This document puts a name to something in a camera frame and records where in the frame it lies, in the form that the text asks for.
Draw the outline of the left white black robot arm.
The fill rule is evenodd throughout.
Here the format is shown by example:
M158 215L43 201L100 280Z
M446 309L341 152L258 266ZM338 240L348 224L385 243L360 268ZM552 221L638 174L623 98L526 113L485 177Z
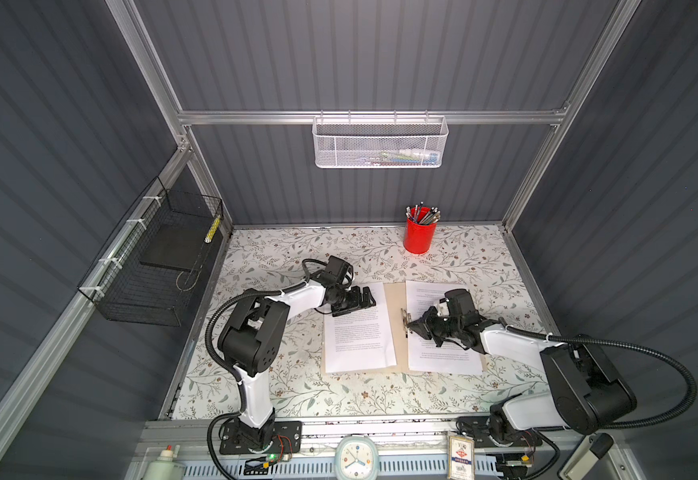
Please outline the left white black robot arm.
M368 287L330 276L304 279L282 290L248 289L219 307L206 327L205 346L213 361L235 378L241 423L262 430L274 421L269 368L288 320L321 307L336 317L376 305Z

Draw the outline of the printed paper sheet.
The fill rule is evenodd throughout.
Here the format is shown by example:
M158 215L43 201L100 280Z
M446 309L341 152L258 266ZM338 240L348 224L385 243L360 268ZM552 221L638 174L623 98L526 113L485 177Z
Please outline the printed paper sheet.
M375 306L339 317L323 316L323 363L327 374L397 366L384 284L370 283L367 287Z
M407 311L417 320L447 291L457 288L464 288L464 285L407 281ZM482 355L473 350L463 350L450 342L437 347L433 340L408 331L408 364L413 372L479 376L483 372L482 359Z

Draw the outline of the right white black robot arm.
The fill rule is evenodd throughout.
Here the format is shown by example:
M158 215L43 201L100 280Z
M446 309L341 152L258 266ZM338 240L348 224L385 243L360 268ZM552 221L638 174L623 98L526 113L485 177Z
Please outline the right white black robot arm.
M637 408L636 395L601 347L534 338L530 332L476 312L441 316L435 307L422 317L403 318L410 333L436 346L454 343L477 353L502 356L541 370L549 390L517 394L493 405L487 420L500 446L532 429L572 429L591 434Z

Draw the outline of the brown kraft paper folder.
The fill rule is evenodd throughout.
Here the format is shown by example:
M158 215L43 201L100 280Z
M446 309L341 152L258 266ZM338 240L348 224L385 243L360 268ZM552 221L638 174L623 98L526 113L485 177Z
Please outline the brown kraft paper folder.
M384 284L385 295L388 304L388 312L391 321L391 328L396 352L397 366L384 370L373 370L367 372L352 372L352 373L430 373L430 372L413 372L409 369L408 364L408 337L404 336L401 308L407 310L406 301L406 282ZM322 359L321 369L324 373L324 363Z

